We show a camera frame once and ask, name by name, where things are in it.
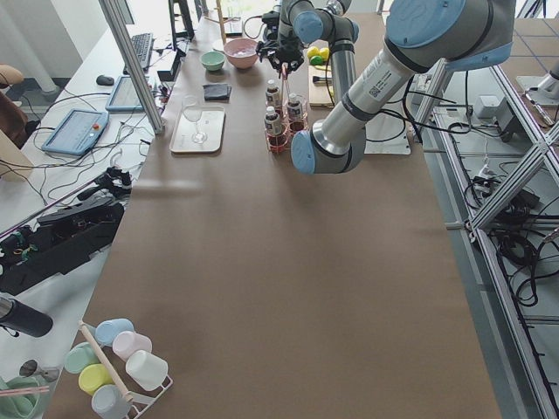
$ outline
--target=tablet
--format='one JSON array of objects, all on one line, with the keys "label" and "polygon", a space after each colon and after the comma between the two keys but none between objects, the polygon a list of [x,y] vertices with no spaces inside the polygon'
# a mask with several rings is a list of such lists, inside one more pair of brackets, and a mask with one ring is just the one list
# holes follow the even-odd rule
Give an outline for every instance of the tablet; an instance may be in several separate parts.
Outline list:
[{"label": "tablet", "polygon": [[[153,90],[154,84],[150,83],[148,78],[146,78],[146,81],[148,81],[149,89]],[[105,109],[107,109],[108,112],[114,113],[140,112],[143,110],[143,106],[141,105],[136,89],[134,88],[134,83],[132,83],[130,76],[120,76],[116,80],[113,91],[108,97]]]},{"label": "tablet", "polygon": [[59,123],[41,150],[84,155],[97,143],[108,123],[108,113],[73,109]]}]

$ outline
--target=computer mouse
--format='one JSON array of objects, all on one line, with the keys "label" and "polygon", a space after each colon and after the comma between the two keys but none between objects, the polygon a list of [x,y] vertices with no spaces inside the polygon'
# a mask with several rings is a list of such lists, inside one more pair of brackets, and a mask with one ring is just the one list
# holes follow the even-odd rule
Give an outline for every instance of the computer mouse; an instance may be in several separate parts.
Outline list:
[{"label": "computer mouse", "polygon": [[96,80],[99,86],[112,86],[114,84],[114,79],[109,76],[101,74]]}]

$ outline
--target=green bag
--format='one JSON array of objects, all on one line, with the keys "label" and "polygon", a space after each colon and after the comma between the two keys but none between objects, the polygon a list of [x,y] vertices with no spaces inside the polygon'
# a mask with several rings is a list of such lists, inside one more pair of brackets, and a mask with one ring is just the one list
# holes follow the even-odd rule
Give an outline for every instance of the green bag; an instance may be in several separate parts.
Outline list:
[{"label": "green bag", "polygon": [[[37,375],[16,377],[8,382],[0,377],[0,390],[40,387],[45,384],[45,379]],[[0,419],[32,419],[43,413],[47,398],[48,393],[0,397]]]}]

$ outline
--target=yellow fruit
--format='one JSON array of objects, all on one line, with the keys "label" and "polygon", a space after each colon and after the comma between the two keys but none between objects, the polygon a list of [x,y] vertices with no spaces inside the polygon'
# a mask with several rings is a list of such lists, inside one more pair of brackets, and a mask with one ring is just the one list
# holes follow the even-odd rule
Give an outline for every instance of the yellow fruit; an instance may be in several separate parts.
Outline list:
[{"label": "yellow fruit", "polygon": [[321,48],[318,53],[324,61],[328,61],[328,58],[330,57],[330,50],[328,48]]},{"label": "yellow fruit", "polygon": [[318,47],[311,46],[307,51],[307,57],[312,58],[315,55],[319,55],[320,53],[321,53],[321,50],[319,50]]}]

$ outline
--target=small bottle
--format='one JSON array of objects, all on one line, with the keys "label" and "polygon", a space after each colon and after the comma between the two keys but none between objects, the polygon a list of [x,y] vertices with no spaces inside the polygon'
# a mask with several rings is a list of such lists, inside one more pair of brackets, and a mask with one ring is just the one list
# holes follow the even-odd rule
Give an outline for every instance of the small bottle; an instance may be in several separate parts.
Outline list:
[{"label": "small bottle", "polygon": [[279,114],[280,118],[283,117],[283,104],[281,103],[281,92],[276,85],[275,80],[269,79],[266,88],[266,106],[272,106]]},{"label": "small bottle", "polygon": [[274,152],[282,151],[286,144],[286,135],[283,132],[281,118],[273,106],[266,108],[264,125],[266,126],[266,139],[270,145],[270,150]]},{"label": "small bottle", "polygon": [[289,95],[287,102],[287,117],[289,119],[289,127],[293,132],[305,129],[305,121],[303,120],[303,105],[300,103],[299,96],[295,93]]}]

